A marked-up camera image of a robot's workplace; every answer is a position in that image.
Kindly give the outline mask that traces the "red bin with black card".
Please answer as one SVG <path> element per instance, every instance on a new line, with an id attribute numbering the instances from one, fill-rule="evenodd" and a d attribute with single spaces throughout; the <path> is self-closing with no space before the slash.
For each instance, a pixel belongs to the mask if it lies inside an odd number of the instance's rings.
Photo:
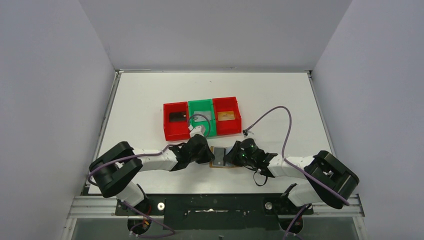
<path id="1" fill-rule="evenodd" d="M 188 115 L 187 101 L 163 104 L 163 132 L 166 141 L 182 141 L 190 137 Z"/>

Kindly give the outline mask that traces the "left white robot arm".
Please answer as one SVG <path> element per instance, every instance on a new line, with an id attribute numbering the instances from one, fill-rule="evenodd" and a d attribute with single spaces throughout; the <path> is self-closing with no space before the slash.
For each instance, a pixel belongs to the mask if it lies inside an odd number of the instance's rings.
<path id="1" fill-rule="evenodd" d="M 189 164 L 205 164 L 215 156 L 207 139 L 196 134 L 187 142 L 168 144 L 162 150 L 141 150 L 138 154 L 127 141 L 121 141 L 89 165 L 87 180 L 97 186 L 104 198 L 116 197 L 133 212 L 143 213 L 148 199 L 132 180 L 139 172 L 185 169 Z"/>

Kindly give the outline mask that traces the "grey VIP credit card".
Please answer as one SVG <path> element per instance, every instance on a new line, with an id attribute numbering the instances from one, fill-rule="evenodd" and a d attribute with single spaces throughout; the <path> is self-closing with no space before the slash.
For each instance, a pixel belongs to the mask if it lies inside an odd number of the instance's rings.
<path id="1" fill-rule="evenodd" d="M 214 167 L 224 167 L 225 161 L 224 156 L 226 155 L 226 148 L 224 147 L 214 147 L 213 153 L 215 155 L 215 160 L 212 161 Z"/>

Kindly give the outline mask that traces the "red bin with gold card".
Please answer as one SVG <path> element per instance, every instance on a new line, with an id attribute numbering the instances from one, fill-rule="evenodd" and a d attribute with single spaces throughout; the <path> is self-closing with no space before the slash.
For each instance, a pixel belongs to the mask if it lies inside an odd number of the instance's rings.
<path id="1" fill-rule="evenodd" d="M 218 136 L 242 132 L 242 117 L 235 96 L 212 99 Z"/>

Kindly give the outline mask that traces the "green plastic bin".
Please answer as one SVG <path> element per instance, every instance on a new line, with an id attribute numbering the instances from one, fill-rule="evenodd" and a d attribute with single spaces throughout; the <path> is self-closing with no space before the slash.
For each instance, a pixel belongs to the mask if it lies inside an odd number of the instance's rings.
<path id="1" fill-rule="evenodd" d="M 193 118 L 190 120 L 190 124 L 193 127 L 203 125 L 206 128 L 205 134 L 207 134 L 208 131 L 209 131 L 209 135 L 208 135 L 209 138 L 217 136 L 217 127 L 216 127 L 214 105 L 213 105 L 213 100 L 211 98 L 210 99 L 188 101 L 188 111 L 189 111 L 190 117 L 192 115 L 194 115 L 194 111 L 210 111 L 211 117 L 212 117 L 212 119 L 209 120 L 210 127 L 209 127 L 207 121 L 194 122 Z"/>

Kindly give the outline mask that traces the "yellow leather card holder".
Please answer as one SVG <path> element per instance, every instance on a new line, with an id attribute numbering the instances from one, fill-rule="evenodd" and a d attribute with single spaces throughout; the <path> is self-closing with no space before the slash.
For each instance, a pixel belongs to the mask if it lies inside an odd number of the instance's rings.
<path id="1" fill-rule="evenodd" d="M 221 147 L 221 146 L 211 146 L 210 150 L 214 155 L 214 159 L 209 162 L 210 168 L 218 168 L 218 169 L 229 169 L 229 168 L 237 168 L 236 165 L 233 165 L 229 161 L 225 161 L 224 157 L 232 150 L 232 146 L 230 147 Z"/>

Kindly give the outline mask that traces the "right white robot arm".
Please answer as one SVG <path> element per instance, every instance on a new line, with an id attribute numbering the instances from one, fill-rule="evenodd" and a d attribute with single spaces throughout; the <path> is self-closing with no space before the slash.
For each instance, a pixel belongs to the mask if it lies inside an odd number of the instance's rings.
<path id="1" fill-rule="evenodd" d="M 334 209 L 347 206 L 359 185 L 359 177 L 326 150 L 305 157 L 284 157 L 260 149 L 252 138 L 236 141 L 223 157 L 225 162 L 246 167 L 266 178 L 289 177 L 304 180 L 293 183 L 281 199 L 282 209 L 295 213 L 301 206 L 324 202 Z"/>

